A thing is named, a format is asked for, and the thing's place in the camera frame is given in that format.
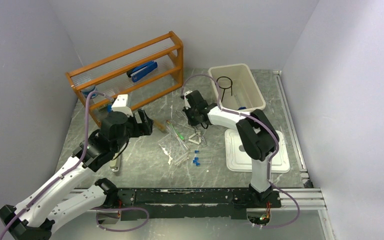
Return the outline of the tan test tube brush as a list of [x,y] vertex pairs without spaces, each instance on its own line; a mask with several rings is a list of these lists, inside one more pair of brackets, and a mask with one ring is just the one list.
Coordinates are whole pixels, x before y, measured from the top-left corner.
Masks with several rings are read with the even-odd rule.
[[166,133],[167,132],[167,129],[166,129],[166,126],[161,123],[160,121],[154,119],[153,120],[153,125],[162,133]]

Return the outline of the white clay triangle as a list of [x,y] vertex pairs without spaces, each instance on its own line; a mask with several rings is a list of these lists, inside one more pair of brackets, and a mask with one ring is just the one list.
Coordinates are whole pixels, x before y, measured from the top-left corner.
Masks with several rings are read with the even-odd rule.
[[187,139],[190,143],[193,143],[195,145],[200,145],[203,140],[202,140],[202,136],[201,136],[201,132],[200,131],[196,131],[195,133],[191,134],[188,139]]

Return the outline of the colourful plastic spoons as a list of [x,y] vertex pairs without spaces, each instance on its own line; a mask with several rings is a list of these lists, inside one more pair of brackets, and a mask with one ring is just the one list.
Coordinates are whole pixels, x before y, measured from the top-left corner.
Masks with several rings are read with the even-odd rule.
[[185,138],[180,134],[180,132],[174,127],[174,125],[169,121],[166,120],[166,123],[168,124],[168,127],[171,129],[171,131],[181,140],[184,141]]

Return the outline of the black metal ring tripod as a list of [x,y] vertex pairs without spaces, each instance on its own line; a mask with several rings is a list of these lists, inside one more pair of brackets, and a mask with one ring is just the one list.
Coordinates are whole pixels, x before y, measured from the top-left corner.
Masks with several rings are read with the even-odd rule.
[[233,96],[233,80],[228,76],[220,76],[216,79],[216,82],[221,89],[221,102],[223,102],[225,96]]

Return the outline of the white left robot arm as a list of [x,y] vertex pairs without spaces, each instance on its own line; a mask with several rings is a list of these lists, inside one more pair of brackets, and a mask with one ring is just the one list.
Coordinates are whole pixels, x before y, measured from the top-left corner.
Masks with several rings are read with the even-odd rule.
[[99,129],[85,134],[85,140],[65,164],[38,190],[17,205],[4,205],[0,219],[5,225],[0,239],[10,233],[16,240],[48,240],[67,222],[94,208],[121,206],[119,190],[107,178],[97,180],[85,193],[63,201],[78,184],[118,157],[131,138],[150,136],[154,121],[142,109],[135,115],[111,111]]

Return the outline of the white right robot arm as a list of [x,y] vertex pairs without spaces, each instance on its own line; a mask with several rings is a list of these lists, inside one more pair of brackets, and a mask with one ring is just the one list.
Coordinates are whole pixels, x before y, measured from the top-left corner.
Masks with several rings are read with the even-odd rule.
[[209,104],[198,90],[181,95],[183,112],[188,124],[195,126],[222,126],[237,131],[246,154],[251,158],[250,202],[262,207],[269,200],[272,159],[280,150],[279,136],[260,109],[238,111],[221,106],[219,100]]

